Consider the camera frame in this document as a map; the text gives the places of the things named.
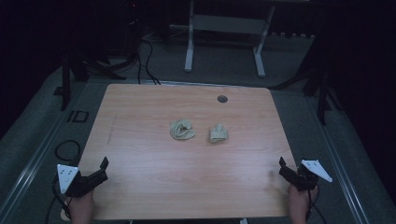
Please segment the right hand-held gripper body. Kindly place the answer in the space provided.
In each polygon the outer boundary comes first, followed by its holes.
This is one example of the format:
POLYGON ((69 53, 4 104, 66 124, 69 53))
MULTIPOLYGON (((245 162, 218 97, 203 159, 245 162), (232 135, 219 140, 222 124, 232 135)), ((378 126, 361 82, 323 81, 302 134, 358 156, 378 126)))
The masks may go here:
POLYGON ((299 191, 313 190, 320 177, 332 183, 332 178, 318 160, 301 160, 301 165, 296 171, 286 164, 286 167, 280 167, 279 174, 299 191))

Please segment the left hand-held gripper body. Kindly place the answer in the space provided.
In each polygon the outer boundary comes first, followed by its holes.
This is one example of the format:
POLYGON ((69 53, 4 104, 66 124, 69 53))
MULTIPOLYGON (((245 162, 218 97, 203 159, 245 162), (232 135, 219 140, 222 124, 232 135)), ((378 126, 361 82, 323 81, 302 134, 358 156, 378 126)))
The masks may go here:
POLYGON ((57 174, 60 191, 67 197, 82 197, 107 181, 103 168, 89 176, 82 176, 77 167, 58 164, 57 174))

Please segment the beige sock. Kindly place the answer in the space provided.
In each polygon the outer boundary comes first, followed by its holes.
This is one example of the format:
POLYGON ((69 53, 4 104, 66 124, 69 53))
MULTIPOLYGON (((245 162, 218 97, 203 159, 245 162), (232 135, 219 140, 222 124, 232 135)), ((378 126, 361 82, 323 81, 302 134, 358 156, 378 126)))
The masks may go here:
POLYGON ((170 134, 175 140, 188 140, 195 136, 195 130, 188 119, 179 119, 170 122, 170 134))
POLYGON ((228 131, 224 128, 221 123, 216 124, 210 130, 209 142, 217 143, 219 141, 225 141, 228 139, 228 131))

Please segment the person's right hand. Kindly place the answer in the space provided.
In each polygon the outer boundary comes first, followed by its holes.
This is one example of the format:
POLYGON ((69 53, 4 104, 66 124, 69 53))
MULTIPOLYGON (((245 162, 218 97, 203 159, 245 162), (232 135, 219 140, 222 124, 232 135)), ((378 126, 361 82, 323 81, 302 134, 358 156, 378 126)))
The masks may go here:
POLYGON ((310 191, 299 191, 294 185, 289 185, 288 194, 290 217, 304 218, 309 208, 309 201, 314 201, 316 199, 318 188, 314 188, 310 191))

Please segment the person's left hand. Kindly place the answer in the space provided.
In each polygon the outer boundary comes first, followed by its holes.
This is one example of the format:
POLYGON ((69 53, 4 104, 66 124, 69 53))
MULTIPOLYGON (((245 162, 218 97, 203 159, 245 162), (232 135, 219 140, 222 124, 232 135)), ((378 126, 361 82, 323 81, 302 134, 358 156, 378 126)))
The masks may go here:
POLYGON ((93 191, 82 197, 68 198, 67 203, 71 220, 72 217, 92 217, 94 208, 93 191))

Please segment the black metal stand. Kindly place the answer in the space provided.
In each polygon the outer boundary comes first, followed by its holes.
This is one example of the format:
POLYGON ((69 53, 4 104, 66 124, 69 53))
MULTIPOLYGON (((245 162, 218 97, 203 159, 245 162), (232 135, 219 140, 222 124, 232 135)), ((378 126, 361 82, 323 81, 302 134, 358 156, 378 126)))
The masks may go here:
POLYGON ((89 75, 86 67, 91 67, 100 75, 111 79, 124 80, 124 77, 117 75, 115 71, 130 65, 133 61, 133 59, 127 59, 122 63, 102 65, 81 52, 66 53, 61 63, 62 86, 57 87, 54 91, 54 95, 62 97, 61 111, 66 110, 71 100, 71 74, 74 74, 78 80, 87 81, 89 75))
POLYGON ((322 125, 326 124, 325 111, 330 109, 327 103, 329 79, 332 72, 335 41, 325 34, 317 34, 306 53, 294 77, 269 87, 269 90, 280 91, 303 79, 304 96, 312 97, 318 92, 317 117, 322 125))

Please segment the black equipment tower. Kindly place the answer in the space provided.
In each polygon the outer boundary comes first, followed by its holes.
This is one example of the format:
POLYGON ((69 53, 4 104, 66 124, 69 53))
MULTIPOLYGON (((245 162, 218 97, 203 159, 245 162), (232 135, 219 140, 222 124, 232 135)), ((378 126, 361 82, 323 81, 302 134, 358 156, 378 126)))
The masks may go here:
POLYGON ((130 55, 135 58, 138 54, 144 24, 142 22, 144 9, 140 0, 123 0, 126 7, 127 27, 130 31, 130 55))

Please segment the metal floor rail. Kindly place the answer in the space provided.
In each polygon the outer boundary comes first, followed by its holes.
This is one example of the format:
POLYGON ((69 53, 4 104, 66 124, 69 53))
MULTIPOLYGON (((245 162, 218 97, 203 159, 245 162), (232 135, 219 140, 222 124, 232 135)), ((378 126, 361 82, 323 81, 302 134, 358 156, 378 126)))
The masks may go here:
POLYGON ((329 134, 329 131, 325 125, 321 123, 317 116, 317 111, 315 107, 315 100, 312 98, 306 98, 305 99, 309 110, 315 119, 320 133, 324 139, 324 145, 327 149, 327 154, 329 157, 329 160, 332 164, 332 168, 335 172, 335 175, 337 177, 337 180, 339 182, 339 185, 343 191, 343 194, 346 198, 346 202, 348 204, 348 207, 351 211, 352 216, 354 217, 354 220, 357 224, 370 224, 369 219, 362 207, 361 200, 357 194, 357 191, 352 184, 348 174, 347 170, 342 163, 340 156, 337 152, 337 149, 335 147, 335 144, 329 134))
POLYGON ((50 144, 85 88, 71 88, 71 100, 61 110, 63 98, 52 87, 42 88, 0 140, 0 224, 8 224, 46 157, 50 144))

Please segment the white desk frame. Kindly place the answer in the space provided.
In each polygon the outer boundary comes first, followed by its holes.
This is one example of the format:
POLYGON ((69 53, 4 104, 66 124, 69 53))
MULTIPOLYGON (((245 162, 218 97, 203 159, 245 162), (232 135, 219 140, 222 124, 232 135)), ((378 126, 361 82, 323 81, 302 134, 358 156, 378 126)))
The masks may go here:
POLYGON ((308 0, 264 0, 268 7, 265 9, 263 19, 243 18, 235 16, 220 16, 197 13, 195 5, 199 0, 189 2, 188 45, 185 56, 184 71, 189 73, 193 68, 194 57, 194 32, 210 31, 229 34, 258 35, 259 43, 252 48, 253 59, 257 76, 265 77, 266 72, 262 59, 262 49, 269 34, 275 15, 277 4, 305 4, 308 0))

